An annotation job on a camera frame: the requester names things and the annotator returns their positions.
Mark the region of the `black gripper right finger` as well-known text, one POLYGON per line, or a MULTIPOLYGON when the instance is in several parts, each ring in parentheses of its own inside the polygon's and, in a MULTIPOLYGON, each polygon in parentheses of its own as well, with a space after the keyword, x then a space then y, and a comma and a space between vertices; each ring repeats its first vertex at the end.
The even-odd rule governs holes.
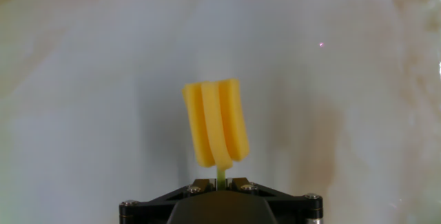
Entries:
POLYGON ((227 178, 226 189, 252 194, 267 201, 278 223, 323 224, 323 198, 315 193, 292 196, 247 178, 227 178))

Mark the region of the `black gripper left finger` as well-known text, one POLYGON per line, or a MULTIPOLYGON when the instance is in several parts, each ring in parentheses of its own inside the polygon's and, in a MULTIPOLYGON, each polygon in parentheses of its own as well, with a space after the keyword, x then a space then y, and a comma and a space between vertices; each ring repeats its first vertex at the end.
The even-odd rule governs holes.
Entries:
POLYGON ((216 179, 196 179, 190 185, 180 187, 151 201, 126 200, 119 204, 119 223, 166 223, 179 201, 215 191, 216 179))

